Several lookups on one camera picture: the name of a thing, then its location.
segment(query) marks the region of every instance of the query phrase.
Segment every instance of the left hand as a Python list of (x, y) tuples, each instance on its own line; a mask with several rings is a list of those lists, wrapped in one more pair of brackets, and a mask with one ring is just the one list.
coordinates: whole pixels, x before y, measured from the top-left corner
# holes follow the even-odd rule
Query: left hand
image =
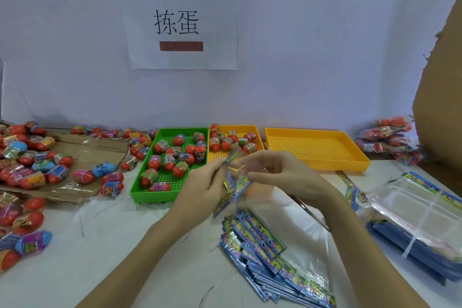
[(189, 172), (175, 203), (166, 215), (178, 224), (183, 233), (205, 221), (225, 194), (223, 182), (227, 167), (223, 165), (224, 161), (223, 157), (217, 157), (205, 166)]

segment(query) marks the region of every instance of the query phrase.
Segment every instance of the white wall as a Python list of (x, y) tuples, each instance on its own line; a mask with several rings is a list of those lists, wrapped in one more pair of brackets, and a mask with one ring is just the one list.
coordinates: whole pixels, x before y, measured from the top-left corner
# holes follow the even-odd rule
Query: white wall
[(422, 54), (454, 1), (240, 0), (238, 71), (141, 71), (117, 0), (0, 0), (2, 117), (351, 132), (411, 111)]

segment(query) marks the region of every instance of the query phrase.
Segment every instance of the right hand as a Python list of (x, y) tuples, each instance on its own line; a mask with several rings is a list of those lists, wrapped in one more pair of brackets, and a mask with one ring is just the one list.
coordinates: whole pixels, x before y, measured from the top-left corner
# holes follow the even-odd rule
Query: right hand
[(253, 166), (260, 164), (269, 172), (247, 172), (250, 181), (277, 186), (309, 206), (320, 208), (338, 194), (331, 183), (288, 151), (260, 150), (239, 162), (253, 170)]

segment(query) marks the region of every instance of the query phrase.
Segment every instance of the forearm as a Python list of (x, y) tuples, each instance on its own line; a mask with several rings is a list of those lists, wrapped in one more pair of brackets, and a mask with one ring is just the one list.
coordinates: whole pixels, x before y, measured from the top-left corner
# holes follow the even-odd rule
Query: forearm
[(155, 223), (133, 251), (76, 308), (131, 307), (167, 250), (183, 235), (169, 213)]
[(360, 305), (364, 308), (427, 307), (382, 253), (346, 199), (335, 192), (321, 212)]

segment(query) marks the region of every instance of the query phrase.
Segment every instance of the cardboard box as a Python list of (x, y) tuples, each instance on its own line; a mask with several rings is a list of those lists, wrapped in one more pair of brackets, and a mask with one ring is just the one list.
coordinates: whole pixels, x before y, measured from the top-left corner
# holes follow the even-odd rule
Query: cardboard box
[(456, 0), (422, 73), (413, 112), (419, 141), (438, 163), (421, 168), (462, 196), (462, 0)]
[[(2, 124), (10, 125), (8, 122), (2, 122)], [(92, 183), (80, 185), (72, 181), (74, 171), (78, 169), (92, 170), (93, 167), (104, 161), (119, 165), (128, 153), (128, 142), (123, 139), (92, 138), (52, 131), (49, 131), (47, 135), (56, 140), (56, 146), (51, 151), (69, 154), (73, 157), (74, 164), (69, 170), (69, 175), (58, 184), (47, 184), (35, 190), (9, 187), (6, 184), (0, 185), (0, 190), (45, 197), (51, 200), (81, 203), (98, 194), (101, 188), (101, 178)]]

